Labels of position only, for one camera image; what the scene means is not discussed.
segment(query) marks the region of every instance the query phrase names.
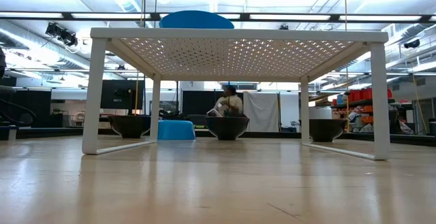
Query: perforated tabletop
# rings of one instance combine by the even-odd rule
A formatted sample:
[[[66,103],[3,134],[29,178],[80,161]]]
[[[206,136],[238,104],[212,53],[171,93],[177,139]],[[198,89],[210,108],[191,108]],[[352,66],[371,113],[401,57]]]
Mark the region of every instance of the perforated tabletop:
[[[346,64],[386,42],[380,32],[92,29],[108,38],[108,49],[146,75],[162,80],[310,80]]]

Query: white metal frame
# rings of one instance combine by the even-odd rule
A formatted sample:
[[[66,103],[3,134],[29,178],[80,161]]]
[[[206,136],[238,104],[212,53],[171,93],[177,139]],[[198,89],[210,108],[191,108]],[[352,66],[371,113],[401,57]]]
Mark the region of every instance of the white metal frame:
[[[269,82],[300,82],[301,83],[301,144],[323,150],[331,150],[337,153],[345,153],[366,159],[383,160],[389,158],[390,137],[388,120],[388,97],[386,84],[386,60],[384,43],[388,41],[388,35],[380,32],[339,32],[339,31],[280,31],[280,30],[246,30],[246,29],[138,29],[138,28],[94,28],[91,29],[93,46],[91,52],[91,67],[89,72],[89,87],[87,96],[87,111],[84,122],[84,134],[82,150],[85,154],[98,155],[125,148],[141,146],[157,141],[158,111],[161,80],[180,81],[269,81]],[[346,41],[353,42],[346,49],[340,51],[327,61],[313,68],[307,74],[299,78],[283,76],[199,76],[199,75],[163,75],[147,61],[135,53],[121,39],[123,38],[147,38],[147,39],[171,39],[171,38],[199,38],[199,39],[273,39],[273,40],[313,40],[313,41]],[[99,105],[102,95],[102,79],[104,69],[105,50],[109,50],[122,58],[127,63],[154,80],[153,105],[151,118],[151,136],[148,142],[141,142],[113,148],[98,149],[97,134],[99,120]],[[348,150],[339,150],[326,146],[311,144],[309,141],[309,82],[327,74],[367,51],[371,51],[371,68],[373,82],[373,109],[375,119],[375,154],[366,155]]]

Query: white table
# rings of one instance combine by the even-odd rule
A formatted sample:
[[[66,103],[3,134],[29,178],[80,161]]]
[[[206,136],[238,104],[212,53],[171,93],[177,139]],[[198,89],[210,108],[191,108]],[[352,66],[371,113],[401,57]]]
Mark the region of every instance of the white table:
[[[157,141],[160,83],[179,81],[300,82],[302,144],[367,159],[389,158],[389,120],[382,32],[248,29],[93,28],[83,153],[97,155]],[[153,79],[149,141],[98,149],[105,50]],[[309,82],[371,51],[375,154],[313,145],[309,141]]]

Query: wooden floor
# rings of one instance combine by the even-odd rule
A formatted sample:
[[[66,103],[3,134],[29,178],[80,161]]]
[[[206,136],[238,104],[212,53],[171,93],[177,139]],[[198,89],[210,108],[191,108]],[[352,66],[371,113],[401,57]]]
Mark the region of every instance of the wooden floor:
[[[392,150],[374,162],[288,139],[200,138],[99,156],[82,155],[81,138],[0,142],[0,223],[435,223],[436,148]]]

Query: person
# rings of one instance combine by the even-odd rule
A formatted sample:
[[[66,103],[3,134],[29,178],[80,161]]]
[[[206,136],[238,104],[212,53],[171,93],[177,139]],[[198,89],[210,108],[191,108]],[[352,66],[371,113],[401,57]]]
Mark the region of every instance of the person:
[[[236,95],[236,89],[229,86],[224,91],[224,97],[218,99],[214,109],[222,116],[235,116],[243,113],[243,101]]]
[[[3,75],[5,74],[5,69],[6,69],[6,56],[0,47],[0,79],[2,79]]]

